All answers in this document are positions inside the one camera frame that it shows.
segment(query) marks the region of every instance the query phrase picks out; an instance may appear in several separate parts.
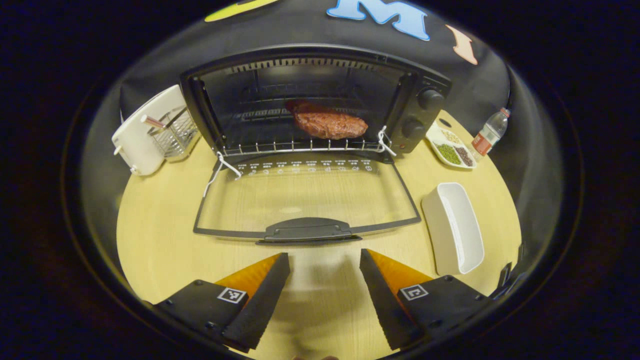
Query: green beans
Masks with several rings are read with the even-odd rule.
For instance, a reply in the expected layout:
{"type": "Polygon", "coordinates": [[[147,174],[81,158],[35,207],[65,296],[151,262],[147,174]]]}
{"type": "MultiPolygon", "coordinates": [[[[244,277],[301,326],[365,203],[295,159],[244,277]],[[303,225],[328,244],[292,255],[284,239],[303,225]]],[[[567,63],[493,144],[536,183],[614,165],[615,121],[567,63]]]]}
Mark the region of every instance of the green beans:
{"type": "Polygon", "coordinates": [[[449,162],[454,163],[456,165],[460,165],[460,159],[458,158],[458,155],[456,155],[456,151],[449,145],[446,144],[442,144],[442,145],[436,145],[436,147],[438,148],[438,151],[440,151],[440,154],[442,154],[442,157],[449,160],[449,162]]]}

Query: plastic water bottle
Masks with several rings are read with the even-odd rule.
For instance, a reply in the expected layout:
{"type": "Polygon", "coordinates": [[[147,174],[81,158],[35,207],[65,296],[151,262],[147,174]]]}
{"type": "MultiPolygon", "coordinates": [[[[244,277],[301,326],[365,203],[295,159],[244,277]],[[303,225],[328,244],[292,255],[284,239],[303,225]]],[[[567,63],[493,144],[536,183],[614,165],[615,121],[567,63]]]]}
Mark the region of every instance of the plastic water bottle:
{"type": "Polygon", "coordinates": [[[502,135],[507,131],[507,122],[510,115],[511,112],[509,110],[502,108],[491,115],[489,120],[484,123],[482,130],[471,142],[470,150],[476,161],[484,159],[495,143],[502,138],[502,135]]]}

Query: blue letter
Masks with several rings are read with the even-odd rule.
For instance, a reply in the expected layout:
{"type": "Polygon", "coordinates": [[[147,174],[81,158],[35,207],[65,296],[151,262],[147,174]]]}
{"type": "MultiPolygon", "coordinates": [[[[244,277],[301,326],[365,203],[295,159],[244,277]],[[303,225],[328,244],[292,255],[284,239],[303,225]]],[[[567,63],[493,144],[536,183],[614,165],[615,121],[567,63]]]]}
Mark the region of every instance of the blue letter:
{"type": "Polygon", "coordinates": [[[385,4],[381,0],[338,0],[335,8],[327,10],[326,13],[334,17],[364,20],[367,16],[358,9],[360,4],[378,24],[384,24],[398,15],[398,21],[393,23],[396,30],[421,40],[429,40],[429,35],[424,31],[424,17],[427,14],[399,1],[385,4]]]}

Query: white tray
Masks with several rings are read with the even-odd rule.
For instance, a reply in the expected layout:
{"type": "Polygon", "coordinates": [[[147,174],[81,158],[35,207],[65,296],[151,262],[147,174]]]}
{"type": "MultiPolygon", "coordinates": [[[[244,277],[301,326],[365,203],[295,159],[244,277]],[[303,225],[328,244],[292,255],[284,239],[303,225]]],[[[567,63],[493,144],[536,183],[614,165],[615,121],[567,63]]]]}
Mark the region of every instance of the white tray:
{"type": "Polygon", "coordinates": [[[444,164],[449,165],[451,167],[457,167],[457,168],[476,168],[477,166],[476,160],[474,159],[471,152],[467,149],[467,147],[462,143],[462,140],[460,140],[460,138],[456,136],[456,134],[452,133],[449,130],[442,129],[434,122],[433,125],[431,125],[431,127],[429,128],[429,131],[427,131],[426,138],[427,140],[429,140],[429,143],[431,144],[431,148],[438,156],[438,159],[440,159],[440,161],[442,161],[444,164]],[[450,135],[455,136],[458,139],[458,141],[460,141],[460,143],[449,141],[447,137],[444,135],[445,133],[449,133],[450,135]],[[454,148],[454,152],[456,153],[456,156],[460,160],[460,164],[454,164],[451,161],[445,159],[444,156],[442,156],[442,154],[438,150],[437,145],[443,145],[443,144],[449,145],[454,148]],[[465,162],[462,160],[462,158],[460,158],[460,155],[458,154],[458,152],[455,151],[455,148],[457,147],[462,148],[467,152],[467,156],[469,157],[469,159],[471,159],[471,162],[472,162],[471,166],[467,166],[465,162]]]}
{"type": "Polygon", "coordinates": [[[422,198],[438,275],[466,274],[484,260],[476,214],[464,187],[441,183],[422,198]]]}

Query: orange letter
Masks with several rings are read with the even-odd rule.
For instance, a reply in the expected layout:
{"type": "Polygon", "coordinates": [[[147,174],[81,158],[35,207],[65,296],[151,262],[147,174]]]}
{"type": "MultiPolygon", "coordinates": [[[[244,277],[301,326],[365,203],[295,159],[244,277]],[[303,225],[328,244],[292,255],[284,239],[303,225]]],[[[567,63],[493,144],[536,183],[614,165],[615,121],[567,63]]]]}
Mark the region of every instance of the orange letter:
{"type": "Polygon", "coordinates": [[[478,65],[478,60],[474,56],[474,50],[471,48],[471,39],[468,36],[461,33],[460,30],[452,28],[449,25],[445,25],[451,30],[453,36],[456,38],[456,46],[453,47],[453,51],[460,55],[461,58],[469,61],[474,65],[478,65]]]}

